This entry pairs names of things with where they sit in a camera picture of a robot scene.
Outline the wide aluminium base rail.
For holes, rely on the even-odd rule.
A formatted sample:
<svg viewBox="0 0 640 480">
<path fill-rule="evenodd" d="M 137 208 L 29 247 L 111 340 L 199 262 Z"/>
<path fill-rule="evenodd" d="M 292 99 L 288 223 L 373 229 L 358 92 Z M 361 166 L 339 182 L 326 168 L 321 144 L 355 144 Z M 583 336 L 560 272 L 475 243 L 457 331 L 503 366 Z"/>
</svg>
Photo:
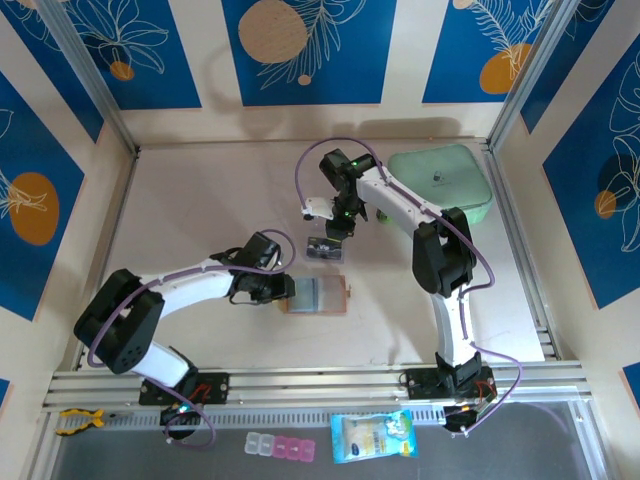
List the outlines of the wide aluminium base rail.
<svg viewBox="0 0 640 480">
<path fill-rule="evenodd" d="M 377 406 L 407 404 L 403 384 L 404 366 L 350 369 L 231 369 L 227 406 L 232 408 Z M 511 401 L 590 400 L 592 388 L 580 363 L 575 361 L 534 362 L 524 367 L 517 379 L 515 367 L 492 366 L 493 383 L 500 395 Z M 46 411 L 80 408 L 139 407 L 142 379 L 116 376 L 106 370 L 70 371 L 53 374 L 43 407 Z"/>
</svg>

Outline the black VIP card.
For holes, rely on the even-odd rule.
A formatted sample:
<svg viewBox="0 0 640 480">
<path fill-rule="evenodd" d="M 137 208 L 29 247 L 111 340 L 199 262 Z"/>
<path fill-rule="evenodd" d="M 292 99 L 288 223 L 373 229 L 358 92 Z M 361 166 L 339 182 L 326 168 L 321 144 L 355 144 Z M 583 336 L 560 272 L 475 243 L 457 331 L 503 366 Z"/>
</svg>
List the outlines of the black VIP card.
<svg viewBox="0 0 640 480">
<path fill-rule="evenodd" d="M 310 260 L 342 263 L 344 261 L 342 242 L 325 237 L 309 236 L 305 256 Z"/>
</svg>

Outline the mint green zip case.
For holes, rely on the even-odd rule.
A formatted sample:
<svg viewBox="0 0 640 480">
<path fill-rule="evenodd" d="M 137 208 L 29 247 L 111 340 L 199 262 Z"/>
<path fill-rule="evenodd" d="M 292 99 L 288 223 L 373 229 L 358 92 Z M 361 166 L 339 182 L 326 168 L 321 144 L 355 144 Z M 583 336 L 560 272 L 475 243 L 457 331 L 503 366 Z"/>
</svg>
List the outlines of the mint green zip case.
<svg viewBox="0 0 640 480">
<path fill-rule="evenodd" d="M 466 146 L 396 153 L 387 167 L 395 179 L 431 204 L 460 208 L 470 225 L 483 221 L 492 205 L 491 187 Z"/>
</svg>

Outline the tan leather card holder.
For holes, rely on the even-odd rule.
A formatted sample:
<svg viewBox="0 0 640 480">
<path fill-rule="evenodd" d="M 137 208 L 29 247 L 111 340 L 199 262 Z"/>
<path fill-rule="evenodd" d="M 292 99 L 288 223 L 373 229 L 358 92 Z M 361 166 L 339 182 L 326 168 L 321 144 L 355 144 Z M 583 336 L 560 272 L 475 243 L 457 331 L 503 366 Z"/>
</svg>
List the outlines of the tan leather card holder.
<svg viewBox="0 0 640 480">
<path fill-rule="evenodd" d="M 297 277 L 295 295 L 282 303 L 286 314 L 339 315 L 347 311 L 348 290 L 342 275 Z"/>
</svg>

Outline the aluminium side rail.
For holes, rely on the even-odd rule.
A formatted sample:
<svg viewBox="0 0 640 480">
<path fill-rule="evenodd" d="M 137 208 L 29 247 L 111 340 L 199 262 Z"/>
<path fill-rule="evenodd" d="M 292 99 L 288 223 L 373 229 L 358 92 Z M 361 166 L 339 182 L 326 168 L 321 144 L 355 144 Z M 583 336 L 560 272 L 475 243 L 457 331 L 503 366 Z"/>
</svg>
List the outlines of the aluminium side rail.
<svg viewBox="0 0 640 480">
<path fill-rule="evenodd" d="M 533 259 L 509 185 L 498 157 L 486 146 L 483 150 L 485 168 L 499 206 L 506 234 L 514 255 L 521 284 L 532 314 L 539 343 L 546 361 L 563 359 L 553 332 L 552 315 L 545 292 L 538 282 Z"/>
</svg>

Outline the aluminium frame post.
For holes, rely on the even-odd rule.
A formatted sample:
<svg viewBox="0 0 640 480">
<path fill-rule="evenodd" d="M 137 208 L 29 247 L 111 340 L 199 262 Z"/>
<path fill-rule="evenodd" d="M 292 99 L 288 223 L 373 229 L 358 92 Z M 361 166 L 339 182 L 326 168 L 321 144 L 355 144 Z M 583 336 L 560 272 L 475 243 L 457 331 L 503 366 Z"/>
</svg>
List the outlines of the aluminium frame post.
<svg viewBox="0 0 640 480">
<path fill-rule="evenodd" d="M 506 96 L 499 115 L 486 137 L 491 153 L 501 148 L 512 124 L 519 117 L 522 105 L 529 97 L 544 70 L 557 43 L 564 34 L 581 0 L 554 0 L 549 17 L 531 47 L 524 66 L 514 81 L 513 88 Z"/>
<path fill-rule="evenodd" d="M 138 145 L 124 123 L 120 109 L 71 19 L 57 0 L 34 0 L 36 9 L 84 90 L 116 138 L 133 156 Z"/>
</svg>

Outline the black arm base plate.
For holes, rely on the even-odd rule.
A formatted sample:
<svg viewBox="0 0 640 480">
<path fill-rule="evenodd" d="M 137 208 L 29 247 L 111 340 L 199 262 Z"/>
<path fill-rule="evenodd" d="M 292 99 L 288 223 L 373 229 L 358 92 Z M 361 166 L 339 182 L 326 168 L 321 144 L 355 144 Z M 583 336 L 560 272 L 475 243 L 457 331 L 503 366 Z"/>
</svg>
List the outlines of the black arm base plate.
<svg viewBox="0 0 640 480">
<path fill-rule="evenodd" d="M 222 373 L 191 373 L 180 381 L 173 390 L 194 404 L 225 404 L 229 393 L 230 375 Z M 140 389 L 138 403 L 144 406 L 169 406 L 178 399 L 145 380 Z"/>
<path fill-rule="evenodd" d="M 489 382 L 493 371 L 488 366 L 472 375 L 458 386 L 453 385 L 452 376 L 437 368 L 411 368 L 404 372 L 403 384 L 410 400 L 466 400 L 497 397 L 494 384 Z"/>
</svg>

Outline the pink clear pill organizer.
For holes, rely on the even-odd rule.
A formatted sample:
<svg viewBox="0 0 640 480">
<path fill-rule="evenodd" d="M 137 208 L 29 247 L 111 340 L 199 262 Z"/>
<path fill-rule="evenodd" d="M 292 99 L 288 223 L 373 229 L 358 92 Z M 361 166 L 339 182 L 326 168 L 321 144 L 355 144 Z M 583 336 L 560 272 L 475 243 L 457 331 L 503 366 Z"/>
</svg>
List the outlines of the pink clear pill organizer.
<svg viewBox="0 0 640 480">
<path fill-rule="evenodd" d="M 310 439 L 299 439 L 249 432 L 245 438 L 244 453 L 288 461 L 311 463 L 315 458 L 316 443 Z"/>
</svg>

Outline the yellow handled pliers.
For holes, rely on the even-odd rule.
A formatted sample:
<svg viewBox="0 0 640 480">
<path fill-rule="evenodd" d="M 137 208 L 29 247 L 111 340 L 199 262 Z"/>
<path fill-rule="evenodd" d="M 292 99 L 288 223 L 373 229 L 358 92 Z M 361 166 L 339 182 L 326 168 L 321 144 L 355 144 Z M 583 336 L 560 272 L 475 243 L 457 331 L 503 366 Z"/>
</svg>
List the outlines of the yellow handled pliers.
<svg viewBox="0 0 640 480">
<path fill-rule="evenodd" d="M 57 436 L 69 437 L 90 429 L 102 428 L 106 425 L 107 421 L 115 420 L 119 416 L 119 413 L 112 411 L 107 412 L 103 409 L 87 410 L 71 408 L 62 411 L 60 416 L 63 418 L 77 417 L 82 419 L 82 423 L 74 428 L 61 428 L 55 431 Z"/>
</svg>

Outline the grey metal shelf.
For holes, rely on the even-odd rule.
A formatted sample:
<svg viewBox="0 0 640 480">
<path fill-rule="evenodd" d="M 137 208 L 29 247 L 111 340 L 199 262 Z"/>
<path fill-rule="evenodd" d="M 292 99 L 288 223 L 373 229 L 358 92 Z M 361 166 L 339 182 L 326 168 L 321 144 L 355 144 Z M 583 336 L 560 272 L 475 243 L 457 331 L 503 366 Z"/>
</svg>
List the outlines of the grey metal shelf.
<svg viewBox="0 0 640 480">
<path fill-rule="evenodd" d="M 33 480 L 614 480 L 576 401 L 508 403 L 468 436 L 416 426 L 417 458 L 335 464 L 330 425 L 216 429 L 215 443 L 190 451 L 161 429 L 103 428 L 56 438 Z M 249 432 L 310 439 L 311 463 L 244 453 Z"/>
</svg>

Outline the blue white snack packet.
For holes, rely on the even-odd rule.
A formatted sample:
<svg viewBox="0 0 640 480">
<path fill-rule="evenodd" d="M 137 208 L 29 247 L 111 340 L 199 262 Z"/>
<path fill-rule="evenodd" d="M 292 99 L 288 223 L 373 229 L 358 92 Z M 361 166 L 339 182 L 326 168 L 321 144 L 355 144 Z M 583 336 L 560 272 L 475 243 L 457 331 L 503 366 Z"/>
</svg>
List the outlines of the blue white snack packet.
<svg viewBox="0 0 640 480">
<path fill-rule="evenodd" d="M 419 455 L 409 410 L 370 415 L 335 414 L 331 416 L 330 429 L 335 464 Z"/>
</svg>

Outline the black controller board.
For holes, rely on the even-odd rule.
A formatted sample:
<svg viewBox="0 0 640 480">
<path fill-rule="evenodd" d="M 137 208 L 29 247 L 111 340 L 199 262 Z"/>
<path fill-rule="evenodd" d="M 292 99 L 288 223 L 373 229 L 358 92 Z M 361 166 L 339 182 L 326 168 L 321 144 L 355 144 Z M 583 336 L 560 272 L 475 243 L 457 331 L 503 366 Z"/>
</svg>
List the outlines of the black controller board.
<svg viewBox="0 0 640 480">
<path fill-rule="evenodd" d="M 174 403 L 160 413 L 161 426 L 196 426 L 201 424 L 201 415 L 186 403 Z"/>
<path fill-rule="evenodd" d="M 445 407 L 444 428 L 452 434 L 466 432 L 491 410 L 492 405 L 493 401 L 482 400 L 474 404 Z"/>
</svg>

